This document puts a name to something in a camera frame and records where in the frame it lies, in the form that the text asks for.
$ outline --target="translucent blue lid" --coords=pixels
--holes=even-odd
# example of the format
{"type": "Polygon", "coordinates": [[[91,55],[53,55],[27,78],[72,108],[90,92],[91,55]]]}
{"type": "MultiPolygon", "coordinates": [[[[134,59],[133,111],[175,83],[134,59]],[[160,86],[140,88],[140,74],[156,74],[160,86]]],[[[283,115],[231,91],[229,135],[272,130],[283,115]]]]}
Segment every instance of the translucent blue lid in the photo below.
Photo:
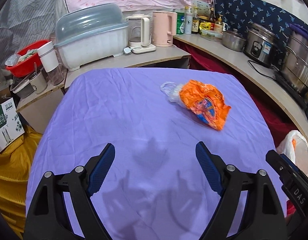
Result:
{"type": "Polygon", "coordinates": [[[128,26],[121,9],[114,3],[81,9],[62,16],[56,23],[55,47],[91,35],[128,26]]]}

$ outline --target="blue gripper pad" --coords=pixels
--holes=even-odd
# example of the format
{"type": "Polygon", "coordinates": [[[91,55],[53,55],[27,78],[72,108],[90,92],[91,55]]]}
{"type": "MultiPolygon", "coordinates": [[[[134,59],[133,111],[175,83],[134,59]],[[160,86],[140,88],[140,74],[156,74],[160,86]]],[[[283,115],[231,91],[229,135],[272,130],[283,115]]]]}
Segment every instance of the blue gripper pad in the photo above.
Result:
{"type": "Polygon", "coordinates": [[[298,173],[298,167],[285,154],[280,154],[280,156],[292,167],[293,170],[295,170],[296,173],[298,173]]]}
{"type": "Polygon", "coordinates": [[[114,158],[115,148],[113,145],[110,145],[90,174],[89,185],[87,188],[87,192],[90,196],[93,196],[94,193],[100,190],[103,181],[112,166],[114,158]]]}
{"type": "Polygon", "coordinates": [[[212,162],[211,158],[207,155],[206,150],[200,143],[196,145],[195,153],[198,163],[201,165],[201,168],[205,174],[205,177],[207,178],[208,183],[211,186],[211,189],[222,196],[224,192],[224,188],[222,186],[222,177],[212,162]]]}

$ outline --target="dark red curtain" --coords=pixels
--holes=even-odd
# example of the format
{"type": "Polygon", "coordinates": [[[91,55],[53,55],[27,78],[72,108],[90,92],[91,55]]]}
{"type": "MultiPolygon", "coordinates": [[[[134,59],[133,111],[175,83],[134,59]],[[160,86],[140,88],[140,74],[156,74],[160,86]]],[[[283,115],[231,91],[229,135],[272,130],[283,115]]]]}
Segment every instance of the dark red curtain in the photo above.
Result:
{"type": "Polygon", "coordinates": [[[298,130],[292,120],[284,113],[284,111],[257,85],[248,78],[221,62],[217,58],[196,49],[184,42],[173,40],[180,49],[192,54],[190,59],[190,69],[216,71],[235,76],[238,81],[245,87],[259,111],[261,112],[267,126],[272,134],[275,147],[285,138],[291,130],[298,130]]]}

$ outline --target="cardboard box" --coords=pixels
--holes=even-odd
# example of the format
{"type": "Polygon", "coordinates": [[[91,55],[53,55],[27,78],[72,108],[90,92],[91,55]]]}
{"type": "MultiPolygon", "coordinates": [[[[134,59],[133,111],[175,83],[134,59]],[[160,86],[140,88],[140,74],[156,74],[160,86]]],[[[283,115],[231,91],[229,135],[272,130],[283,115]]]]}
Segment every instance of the cardboard box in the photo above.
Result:
{"type": "Polygon", "coordinates": [[[196,7],[198,15],[209,16],[210,15],[210,6],[207,2],[200,0],[192,0],[192,10],[196,7]]]}
{"type": "Polygon", "coordinates": [[[0,98],[0,152],[24,133],[13,98],[0,98]]]}

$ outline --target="red plastic bowl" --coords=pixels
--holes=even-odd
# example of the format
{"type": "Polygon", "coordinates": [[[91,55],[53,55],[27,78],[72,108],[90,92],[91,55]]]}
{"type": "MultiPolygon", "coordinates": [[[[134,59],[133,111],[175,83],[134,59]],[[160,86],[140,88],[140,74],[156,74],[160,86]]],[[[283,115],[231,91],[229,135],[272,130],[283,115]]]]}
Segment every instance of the red plastic bowl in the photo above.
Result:
{"type": "MultiPolygon", "coordinates": [[[[25,47],[24,49],[20,50],[17,54],[24,56],[29,49],[38,49],[44,44],[48,43],[49,40],[41,40],[41,41],[36,41],[29,46],[25,47]]],[[[40,68],[42,62],[38,56],[37,53],[34,55],[30,56],[23,62],[15,65],[15,66],[6,66],[5,69],[9,70],[14,76],[16,77],[24,77],[27,76],[28,74],[34,72],[34,63],[36,62],[37,68],[40,68]]]]}

